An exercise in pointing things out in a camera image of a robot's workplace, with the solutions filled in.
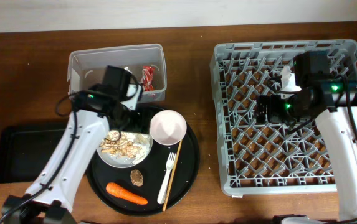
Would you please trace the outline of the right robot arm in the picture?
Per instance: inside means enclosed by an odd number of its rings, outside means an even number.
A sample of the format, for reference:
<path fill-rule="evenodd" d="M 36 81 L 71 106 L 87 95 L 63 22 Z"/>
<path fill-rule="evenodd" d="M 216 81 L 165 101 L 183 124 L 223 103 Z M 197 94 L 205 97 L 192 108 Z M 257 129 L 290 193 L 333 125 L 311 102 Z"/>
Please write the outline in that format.
<path fill-rule="evenodd" d="M 357 223 L 357 81 L 333 75 L 323 51 L 295 56 L 293 75 L 280 76 L 283 90 L 257 98 L 257 122 L 299 128 L 315 122 L 334 173 L 339 222 Z"/>

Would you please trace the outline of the red snack wrapper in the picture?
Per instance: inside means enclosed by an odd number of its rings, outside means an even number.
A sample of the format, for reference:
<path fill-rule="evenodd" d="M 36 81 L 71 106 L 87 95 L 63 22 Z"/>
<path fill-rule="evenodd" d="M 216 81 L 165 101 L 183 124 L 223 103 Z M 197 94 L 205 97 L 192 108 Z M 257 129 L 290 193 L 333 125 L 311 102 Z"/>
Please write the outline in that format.
<path fill-rule="evenodd" d="M 145 91 L 153 91 L 154 87 L 152 85 L 153 76 L 155 69 L 151 66 L 144 66 L 142 69 L 141 82 L 144 86 Z"/>

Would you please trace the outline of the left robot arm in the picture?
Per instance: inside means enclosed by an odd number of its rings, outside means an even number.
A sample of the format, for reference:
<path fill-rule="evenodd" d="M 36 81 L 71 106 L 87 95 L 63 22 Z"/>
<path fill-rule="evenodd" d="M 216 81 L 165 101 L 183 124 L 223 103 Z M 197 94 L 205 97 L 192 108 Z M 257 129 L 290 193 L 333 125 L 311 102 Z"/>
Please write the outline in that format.
<path fill-rule="evenodd" d="M 75 223 L 72 207 L 79 183 L 109 131 L 132 121 L 141 85 L 129 68 L 107 66 L 101 83 L 67 95 L 67 127 L 48 163 L 22 197 L 10 195 L 0 223 Z"/>

